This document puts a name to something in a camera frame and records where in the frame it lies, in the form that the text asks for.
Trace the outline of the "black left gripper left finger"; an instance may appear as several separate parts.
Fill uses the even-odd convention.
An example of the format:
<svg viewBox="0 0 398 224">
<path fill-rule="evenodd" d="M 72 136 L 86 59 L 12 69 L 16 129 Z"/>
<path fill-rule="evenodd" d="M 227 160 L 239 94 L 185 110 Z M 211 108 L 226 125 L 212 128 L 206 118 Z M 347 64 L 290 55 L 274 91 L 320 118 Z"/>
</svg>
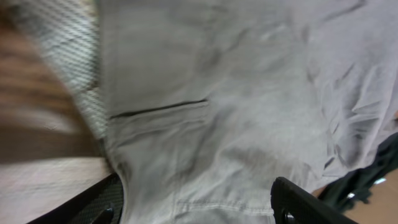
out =
<svg viewBox="0 0 398 224">
<path fill-rule="evenodd" d="M 29 224 L 118 224 L 123 205 L 121 179 L 111 174 Z"/>
</svg>

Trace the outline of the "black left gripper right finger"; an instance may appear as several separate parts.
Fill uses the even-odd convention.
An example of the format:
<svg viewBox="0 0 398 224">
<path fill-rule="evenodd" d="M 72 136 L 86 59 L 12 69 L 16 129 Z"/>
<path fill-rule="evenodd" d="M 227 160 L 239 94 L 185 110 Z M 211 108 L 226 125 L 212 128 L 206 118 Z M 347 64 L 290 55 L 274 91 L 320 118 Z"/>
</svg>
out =
<svg viewBox="0 0 398 224">
<path fill-rule="evenodd" d="M 271 188 L 276 224 L 356 224 L 284 177 Z"/>
</svg>

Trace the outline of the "grey shorts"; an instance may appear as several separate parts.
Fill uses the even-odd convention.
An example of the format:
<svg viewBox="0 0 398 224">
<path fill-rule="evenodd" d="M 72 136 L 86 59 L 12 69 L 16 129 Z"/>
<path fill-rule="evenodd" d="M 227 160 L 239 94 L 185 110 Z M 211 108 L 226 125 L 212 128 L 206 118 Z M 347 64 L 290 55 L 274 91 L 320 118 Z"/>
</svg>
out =
<svg viewBox="0 0 398 224">
<path fill-rule="evenodd" d="M 123 223 L 272 223 L 397 131 L 396 0 L 8 1 L 120 176 Z"/>
</svg>

